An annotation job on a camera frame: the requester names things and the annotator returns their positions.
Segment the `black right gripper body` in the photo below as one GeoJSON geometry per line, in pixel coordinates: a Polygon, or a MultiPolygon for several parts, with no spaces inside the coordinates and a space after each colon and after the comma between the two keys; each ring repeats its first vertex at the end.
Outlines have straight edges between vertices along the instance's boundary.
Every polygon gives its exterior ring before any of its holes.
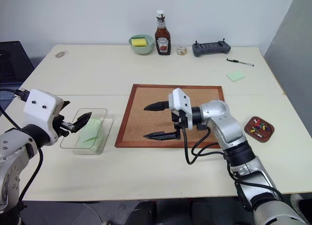
{"type": "Polygon", "coordinates": [[[182,110],[178,111],[178,114],[171,112],[172,121],[174,123],[174,139],[181,139],[181,130],[188,127],[188,118],[186,117],[186,113],[182,110]]]}

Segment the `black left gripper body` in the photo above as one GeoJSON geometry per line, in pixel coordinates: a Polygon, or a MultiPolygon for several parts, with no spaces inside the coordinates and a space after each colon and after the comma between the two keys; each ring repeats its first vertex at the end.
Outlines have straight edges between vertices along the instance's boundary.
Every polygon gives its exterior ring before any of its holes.
{"type": "Polygon", "coordinates": [[[52,121],[53,129],[58,137],[67,137],[69,135],[69,132],[73,132],[74,130],[74,125],[72,125],[71,123],[67,123],[63,120],[64,116],[58,115],[57,117],[54,117],[52,121]]]}

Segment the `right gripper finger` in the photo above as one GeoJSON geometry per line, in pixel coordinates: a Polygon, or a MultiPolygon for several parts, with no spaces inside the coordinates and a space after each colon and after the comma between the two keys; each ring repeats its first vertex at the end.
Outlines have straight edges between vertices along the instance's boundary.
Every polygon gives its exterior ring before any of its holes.
{"type": "Polygon", "coordinates": [[[153,132],[150,134],[146,134],[143,137],[148,138],[148,139],[152,139],[152,140],[172,140],[172,139],[176,139],[176,133],[175,132],[153,132]]]}
{"type": "Polygon", "coordinates": [[[159,101],[150,105],[147,105],[145,111],[163,111],[169,108],[169,101],[159,101]]]}

